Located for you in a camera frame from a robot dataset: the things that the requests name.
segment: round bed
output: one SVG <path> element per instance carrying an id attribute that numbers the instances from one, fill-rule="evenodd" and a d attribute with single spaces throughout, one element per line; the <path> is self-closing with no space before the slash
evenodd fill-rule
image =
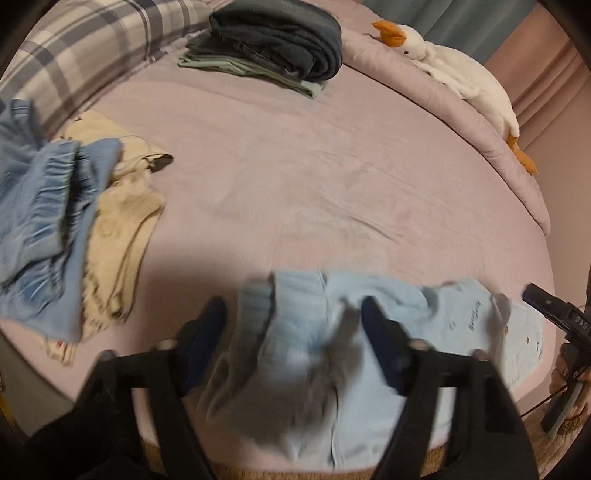
<path id="1" fill-rule="evenodd" d="M 47 358 L 26 328 L 0 321 L 19 354 L 59 392 L 75 399 L 102 350 L 126 355 L 149 349 L 173 337 L 212 295 L 232 303 L 242 283 L 276 268 L 351 269 L 432 285 L 474 277 L 513 299 L 527 283 L 553 292 L 548 225 L 532 215 L 531 198 L 528 208 L 519 187 L 509 186 L 475 142 L 349 65 L 315 100 L 257 79 L 179 69 L 177 46 L 166 45 L 203 28 L 209 7 L 178 2 L 194 6 L 190 24 L 170 28 L 150 48 L 138 40 L 145 48 L 129 47 L 135 60 L 94 89 L 72 80 L 68 105 L 75 109 L 64 102 L 54 108 L 39 78 L 13 91 L 10 68 L 0 85 L 3 100 L 39 95 L 48 135 L 94 96 L 94 110 L 174 157 L 152 176 L 166 206 L 125 324 L 78 346 L 73 366 L 64 367 Z M 63 0 L 37 33 L 57 17 L 73 15 L 76 3 Z M 370 18 L 352 0 L 334 9 L 348 26 Z M 15 64 L 27 55 L 20 51 Z M 547 322 L 543 359 L 512 392 L 516 400 L 549 373 L 555 336 Z M 197 397 L 187 400 L 187 409 L 212 460 L 293 469 L 247 439 L 209 426 L 197 411 Z M 145 402 L 137 403 L 140 430 L 154 440 Z"/>

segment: blue clothing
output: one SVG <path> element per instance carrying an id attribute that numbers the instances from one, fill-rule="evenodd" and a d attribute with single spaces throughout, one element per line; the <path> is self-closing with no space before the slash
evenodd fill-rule
<path id="1" fill-rule="evenodd" d="M 45 142 L 30 101 L 0 115 L 0 315 L 48 337 L 80 339 L 82 279 L 96 199 L 117 139 Z"/>
<path id="2" fill-rule="evenodd" d="M 200 401 L 208 419 L 301 468 L 374 466 L 405 399 L 385 384 L 360 326 L 366 296 L 412 338 L 461 355 L 488 351 L 505 378 L 514 380 L 515 372 L 523 378 L 541 360 L 543 319 L 513 319 L 476 280 L 430 288 L 353 273 L 280 271 L 271 284 L 249 284 L 239 293 L 234 337 Z M 518 327 L 510 323 L 505 335 L 509 317 Z M 432 446 L 448 435 L 453 400 L 452 389 L 441 392 Z"/>
<path id="3" fill-rule="evenodd" d="M 237 53 L 292 80 L 329 80 L 343 64 L 339 23 L 300 0 L 235 0 L 209 22 Z"/>

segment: stuffed goose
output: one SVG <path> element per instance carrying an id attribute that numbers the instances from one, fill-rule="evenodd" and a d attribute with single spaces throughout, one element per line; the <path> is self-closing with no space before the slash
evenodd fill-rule
<path id="1" fill-rule="evenodd" d="M 426 41 L 406 25 L 388 21 L 372 25 L 379 30 L 382 42 L 472 105 L 499 132 L 525 169 L 538 173 L 534 162 L 517 146 L 517 116 L 505 89 L 491 72 L 464 52 Z"/>

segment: human hand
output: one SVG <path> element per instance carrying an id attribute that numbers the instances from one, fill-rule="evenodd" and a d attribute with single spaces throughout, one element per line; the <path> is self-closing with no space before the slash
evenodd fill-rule
<path id="1" fill-rule="evenodd" d="M 566 364 L 566 360 L 563 357 L 564 347 L 566 343 L 563 343 L 560 347 L 560 353 L 556 358 L 555 369 L 552 371 L 551 375 L 551 382 L 550 382 L 550 394 L 554 395 L 558 390 L 563 388 L 566 385 L 566 376 L 568 375 L 568 367 Z M 575 402 L 573 409 L 569 412 L 569 415 L 566 417 L 567 420 L 570 420 L 577 415 L 580 415 L 585 408 L 585 405 L 590 400 L 591 394 L 591 368 L 588 368 L 583 372 L 578 380 L 585 382 L 581 393 Z"/>

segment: pink bedspread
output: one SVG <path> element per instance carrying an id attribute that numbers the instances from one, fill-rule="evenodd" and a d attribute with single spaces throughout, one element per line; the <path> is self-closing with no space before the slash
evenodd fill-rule
<path id="1" fill-rule="evenodd" d="M 353 0 L 307 1 L 330 11 L 339 20 L 345 64 L 404 95 L 445 122 L 482 154 L 544 233 L 550 233 L 550 216 L 535 178 L 525 171 L 504 139 L 481 114 L 377 39 L 379 34 L 371 24 L 381 20 L 379 16 Z M 430 132 L 425 130 L 424 135 L 428 137 Z"/>
<path id="2" fill-rule="evenodd" d="M 435 116 L 347 66 L 310 100 L 262 80 L 180 69 L 174 54 L 95 108 L 176 160 L 152 176 L 167 205 L 125 325 L 82 345 L 65 368 L 30 332 L 0 322 L 72 398 L 101 350 L 148 349 L 211 295 L 233 299 L 240 283 L 278 267 L 350 268 L 423 284 L 475 277 L 512 298 L 528 282 L 553 291 L 544 232 L 491 163 Z M 516 398 L 542 381 L 553 350 L 548 322 L 543 364 Z M 214 460 L 306 467 L 206 425 L 194 405 L 189 399 Z"/>

